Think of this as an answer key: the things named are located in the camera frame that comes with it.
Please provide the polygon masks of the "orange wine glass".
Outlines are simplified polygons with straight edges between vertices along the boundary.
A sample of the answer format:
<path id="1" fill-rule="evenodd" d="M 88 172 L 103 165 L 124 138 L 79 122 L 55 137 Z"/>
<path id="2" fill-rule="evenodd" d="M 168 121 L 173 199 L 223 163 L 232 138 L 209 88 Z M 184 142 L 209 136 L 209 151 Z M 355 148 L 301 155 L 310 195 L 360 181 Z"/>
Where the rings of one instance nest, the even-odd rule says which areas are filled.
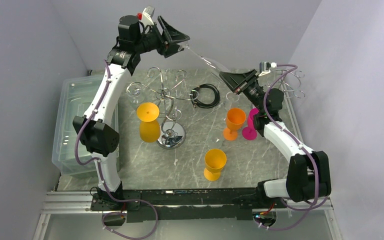
<path id="1" fill-rule="evenodd" d="M 226 128 L 223 130 L 223 137 L 228 141 L 234 141 L 238 137 L 238 130 L 242 128 L 247 120 L 246 113 L 240 108 L 231 108 L 226 114 Z"/>

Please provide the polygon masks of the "pink wine glass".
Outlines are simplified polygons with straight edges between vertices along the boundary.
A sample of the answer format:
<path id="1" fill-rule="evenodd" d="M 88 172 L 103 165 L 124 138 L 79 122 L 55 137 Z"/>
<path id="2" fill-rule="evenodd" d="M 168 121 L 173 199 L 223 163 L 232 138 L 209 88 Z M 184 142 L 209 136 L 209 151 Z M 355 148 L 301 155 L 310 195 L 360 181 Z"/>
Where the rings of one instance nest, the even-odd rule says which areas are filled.
<path id="1" fill-rule="evenodd" d="M 248 117 L 247 117 L 247 126 L 242 129 L 241 134 L 248 141 L 253 141 L 257 138 L 258 133 L 254 127 L 253 117 L 258 112 L 259 110 L 257 108 L 252 108 L 249 111 Z"/>

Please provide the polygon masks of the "yellow-orange wine glass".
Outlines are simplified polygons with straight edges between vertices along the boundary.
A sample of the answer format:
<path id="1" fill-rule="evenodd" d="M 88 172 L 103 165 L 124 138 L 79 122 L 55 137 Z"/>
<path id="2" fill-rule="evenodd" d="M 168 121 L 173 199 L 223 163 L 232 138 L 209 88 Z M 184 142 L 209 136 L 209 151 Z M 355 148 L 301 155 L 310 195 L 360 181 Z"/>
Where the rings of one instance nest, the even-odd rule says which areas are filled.
<path id="1" fill-rule="evenodd" d="M 204 162 L 203 175 L 208 181 L 213 182 L 220 178 L 221 172 L 227 163 L 227 156 L 220 149 L 210 149 L 204 156 Z"/>

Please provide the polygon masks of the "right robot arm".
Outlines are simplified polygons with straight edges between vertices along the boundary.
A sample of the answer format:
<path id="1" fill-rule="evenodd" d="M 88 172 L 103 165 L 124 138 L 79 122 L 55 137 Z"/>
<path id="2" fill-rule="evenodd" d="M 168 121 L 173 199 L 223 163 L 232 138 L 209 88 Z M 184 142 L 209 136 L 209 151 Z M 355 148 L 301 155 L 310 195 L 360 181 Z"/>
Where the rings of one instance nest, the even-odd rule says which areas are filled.
<path id="1" fill-rule="evenodd" d="M 267 208 L 275 199 L 290 199 L 296 203 L 306 202 L 310 209 L 319 207 L 318 201 L 327 200 L 332 191 L 329 158 L 324 151 L 315 151 L 306 146 L 280 118 L 284 92 L 274 85 L 264 90 L 259 84 L 256 70 L 244 73 L 221 71 L 218 75 L 234 94 L 244 94 L 258 109 L 252 118 L 254 128 L 288 162 L 286 178 L 265 180 L 257 184 L 256 203 Z"/>

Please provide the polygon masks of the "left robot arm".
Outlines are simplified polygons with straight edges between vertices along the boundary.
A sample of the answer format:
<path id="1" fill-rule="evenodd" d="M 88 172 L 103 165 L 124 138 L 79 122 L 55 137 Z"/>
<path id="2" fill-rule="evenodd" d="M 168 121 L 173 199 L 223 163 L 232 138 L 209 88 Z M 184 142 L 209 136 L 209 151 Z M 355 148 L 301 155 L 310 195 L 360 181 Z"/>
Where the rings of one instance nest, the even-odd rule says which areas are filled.
<path id="1" fill-rule="evenodd" d="M 141 54 L 151 51 L 168 58 L 180 49 L 190 36 L 168 24 L 162 16 L 157 22 L 145 14 L 125 15 L 119 19 L 116 43 L 105 60 L 105 72 L 90 106 L 72 125 L 77 134 L 74 142 L 76 162 L 85 166 L 94 163 L 98 187 L 107 194 L 104 204 L 111 210 L 124 203 L 122 180 L 118 175 L 115 150 L 119 133 L 110 124 L 123 92 L 123 86 L 141 61 Z"/>

